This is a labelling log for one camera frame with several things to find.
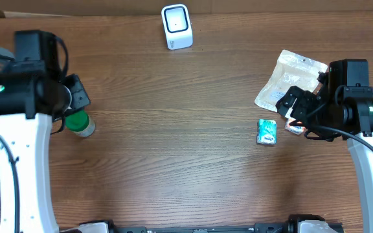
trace white plug-in device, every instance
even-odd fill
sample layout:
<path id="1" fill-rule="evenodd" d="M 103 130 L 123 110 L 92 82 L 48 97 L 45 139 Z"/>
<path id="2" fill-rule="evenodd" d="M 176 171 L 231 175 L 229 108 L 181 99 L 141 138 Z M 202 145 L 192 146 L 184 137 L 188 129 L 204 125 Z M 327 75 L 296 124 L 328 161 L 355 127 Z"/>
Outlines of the white plug-in device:
<path id="1" fill-rule="evenodd" d="M 168 49 L 191 46 L 194 40 L 187 7 L 184 4 L 166 6 L 161 14 Z"/>

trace white label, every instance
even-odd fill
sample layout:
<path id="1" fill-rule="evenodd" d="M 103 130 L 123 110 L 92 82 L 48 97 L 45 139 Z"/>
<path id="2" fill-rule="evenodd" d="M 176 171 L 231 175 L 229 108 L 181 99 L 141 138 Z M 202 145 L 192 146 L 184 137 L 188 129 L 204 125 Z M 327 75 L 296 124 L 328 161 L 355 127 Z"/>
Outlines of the white label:
<path id="1" fill-rule="evenodd" d="M 270 100 L 272 100 L 272 101 L 279 101 L 281 98 L 283 98 L 284 95 L 285 95 L 285 93 L 283 93 L 281 91 L 273 91 L 270 94 Z"/>
<path id="2" fill-rule="evenodd" d="M 262 141 L 268 141 L 268 142 L 273 142 L 275 141 L 275 138 L 272 135 L 264 135 L 262 138 Z"/>
<path id="3" fill-rule="evenodd" d="M 83 131 L 74 132 L 74 133 L 80 137 L 88 137 L 95 131 L 95 129 L 96 129 L 95 122 L 93 122 L 91 120 L 91 117 L 89 116 L 89 125 Z"/>

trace small green box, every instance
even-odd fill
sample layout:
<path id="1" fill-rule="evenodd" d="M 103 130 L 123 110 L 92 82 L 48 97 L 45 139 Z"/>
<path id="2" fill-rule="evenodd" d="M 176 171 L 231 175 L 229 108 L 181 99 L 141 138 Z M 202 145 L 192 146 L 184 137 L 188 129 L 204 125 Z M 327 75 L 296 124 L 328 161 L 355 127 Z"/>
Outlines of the small green box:
<path id="1" fill-rule="evenodd" d="M 277 124 L 275 120 L 258 120 L 257 143 L 274 145 L 277 142 Z"/>

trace plastic bag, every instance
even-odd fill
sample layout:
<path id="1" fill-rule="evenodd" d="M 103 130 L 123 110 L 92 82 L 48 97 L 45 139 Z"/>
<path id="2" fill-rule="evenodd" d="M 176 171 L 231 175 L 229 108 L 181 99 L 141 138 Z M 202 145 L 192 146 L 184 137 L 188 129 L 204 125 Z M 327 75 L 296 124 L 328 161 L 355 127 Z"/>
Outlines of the plastic bag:
<path id="1" fill-rule="evenodd" d="M 326 64 L 283 50 L 269 81 L 254 102 L 262 108 L 277 112 L 277 101 L 291 86 L 296 85 L 313 92 L 319 84 L 319 72 L 325 72 L 327 68 Z"/>

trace small package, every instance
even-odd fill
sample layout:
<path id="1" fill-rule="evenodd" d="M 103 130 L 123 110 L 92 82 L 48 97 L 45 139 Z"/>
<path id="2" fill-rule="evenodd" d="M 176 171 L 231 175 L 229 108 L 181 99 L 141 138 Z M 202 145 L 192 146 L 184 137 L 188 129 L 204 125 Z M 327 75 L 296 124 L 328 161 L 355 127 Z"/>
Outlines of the small package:
<path id="1" fill-rule="evenodd" d="M 257 143 L 273 145 L 277 141 L 277 124 L 275 120 L 258 120 Z"/>
<path id="2" fill-rule="evenodd" d="M 289 118 L 289 120 L 286 122 L 286 125 L 284 126 L 284 128 L 286 130 L 292 132 L 292 133 L 300 135 L 306 130 L 306 128 L 302 127 L 302 126 L 291 126 L 290 123 L 294 122 L 295 120 L 296 119 L 294 119 L 294 118 Z"/>

